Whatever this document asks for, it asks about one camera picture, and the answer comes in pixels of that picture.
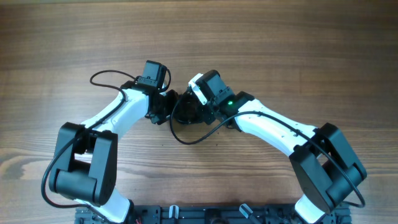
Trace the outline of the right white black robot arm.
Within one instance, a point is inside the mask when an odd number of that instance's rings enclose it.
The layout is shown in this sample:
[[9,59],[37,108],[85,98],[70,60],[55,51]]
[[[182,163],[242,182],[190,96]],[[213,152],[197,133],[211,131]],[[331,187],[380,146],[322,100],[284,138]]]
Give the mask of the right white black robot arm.
[[318,128],[276,113],[249,93],[234,93],[216,70],[189,81],[170,120],[187,125],[219,120],[220,126],[256,136],[285,154],[303,192],[293,205],[303,222],[319,222],[342,204],[365,206],[358,185],[366,169],[338,127]]

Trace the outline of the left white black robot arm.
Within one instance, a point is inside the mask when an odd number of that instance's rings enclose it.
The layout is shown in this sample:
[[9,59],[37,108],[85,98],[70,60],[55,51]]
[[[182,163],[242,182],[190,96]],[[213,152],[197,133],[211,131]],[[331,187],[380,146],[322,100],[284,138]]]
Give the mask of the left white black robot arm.
[[170,70],[148,60],[143,74],[116,87],[117,97],[97,115],[65,123],[42,177],[42,198],[61,208],[47,196],[49,189],[72,200],[69,208],[87,208],[106,223],[141,223],[132,200],[116,189],[118,142],[141,118],[158,125],[169,120],[177,97],[170,82]]

